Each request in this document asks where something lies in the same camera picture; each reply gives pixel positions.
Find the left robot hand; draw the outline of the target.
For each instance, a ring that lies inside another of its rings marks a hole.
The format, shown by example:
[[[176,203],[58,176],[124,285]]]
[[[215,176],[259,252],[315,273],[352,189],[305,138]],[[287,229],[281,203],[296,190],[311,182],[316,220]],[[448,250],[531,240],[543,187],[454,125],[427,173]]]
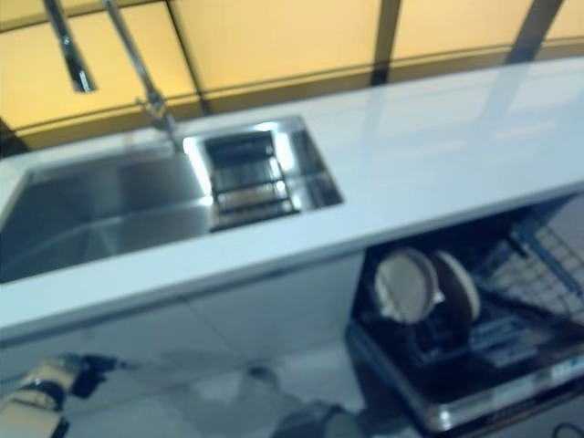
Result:
[[[125,360],[98,354],[67,353],[42,359],[21,380],[21,386],[59,387],[66,395],[87,399],[107,380],[106,375],[129,367]]]

